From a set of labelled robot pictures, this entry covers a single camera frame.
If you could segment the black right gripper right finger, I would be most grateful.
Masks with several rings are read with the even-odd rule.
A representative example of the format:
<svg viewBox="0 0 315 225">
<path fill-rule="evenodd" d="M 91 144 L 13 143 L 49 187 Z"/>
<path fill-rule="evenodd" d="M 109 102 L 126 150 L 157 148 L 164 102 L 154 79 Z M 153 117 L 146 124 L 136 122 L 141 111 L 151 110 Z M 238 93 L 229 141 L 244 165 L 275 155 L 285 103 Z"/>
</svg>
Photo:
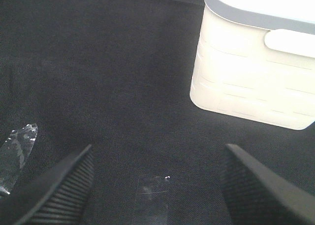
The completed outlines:
<svg viewBox="0 0 315 225">
<path fill-rule="evenodd" d="M 220 188 L 235 225 L 313 225 L 315 197 L 235 144 L 222 156 Z"/>
</svg>

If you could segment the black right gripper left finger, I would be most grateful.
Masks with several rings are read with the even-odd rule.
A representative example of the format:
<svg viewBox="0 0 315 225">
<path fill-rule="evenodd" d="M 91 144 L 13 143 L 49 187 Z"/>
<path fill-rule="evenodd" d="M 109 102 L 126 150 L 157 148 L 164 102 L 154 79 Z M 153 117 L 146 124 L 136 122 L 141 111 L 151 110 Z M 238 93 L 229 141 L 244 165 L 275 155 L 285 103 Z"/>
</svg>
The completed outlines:
<svg viewBox="0 0 315 225">
<path fill-rule="evenodd" d="M 2 225 L 78 225 L 91 189 L 93 147 L 76 149 L 0 201 Z"/>
</svg>

